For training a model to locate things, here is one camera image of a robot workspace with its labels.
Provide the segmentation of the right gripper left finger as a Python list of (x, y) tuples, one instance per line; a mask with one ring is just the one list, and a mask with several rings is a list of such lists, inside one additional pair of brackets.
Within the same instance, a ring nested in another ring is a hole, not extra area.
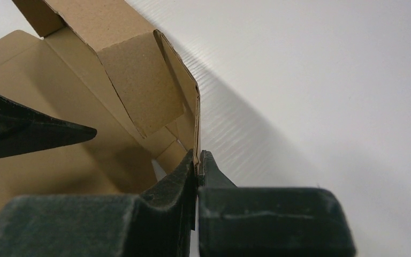
[(19, 196), (0, 212), (0, 256), (189, 256), (193, 153), (140, 194)]

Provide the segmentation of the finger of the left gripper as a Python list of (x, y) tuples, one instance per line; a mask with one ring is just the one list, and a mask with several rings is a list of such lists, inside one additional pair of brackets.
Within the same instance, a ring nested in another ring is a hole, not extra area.
[(97, 130), (53, 118), (0, 95), (0, 158), (89, 141)]

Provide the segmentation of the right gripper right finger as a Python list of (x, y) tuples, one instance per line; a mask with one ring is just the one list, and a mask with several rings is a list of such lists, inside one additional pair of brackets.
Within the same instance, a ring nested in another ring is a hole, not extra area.
[(335, 195), (318, 187), (238, 187), (203, 151), (198, 168), (201, 256), (355, 256)]

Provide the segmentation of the brown cardboard box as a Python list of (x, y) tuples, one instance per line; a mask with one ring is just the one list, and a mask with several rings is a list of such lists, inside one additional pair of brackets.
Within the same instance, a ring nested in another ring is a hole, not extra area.
[(34, 34), (0, 39), (0, 95), (93, 127), (84, 143), (0, 159), (0, 210), (28, 194), (140, 193), (199, 151), (196, 80), (125, 1), (11, 1)]

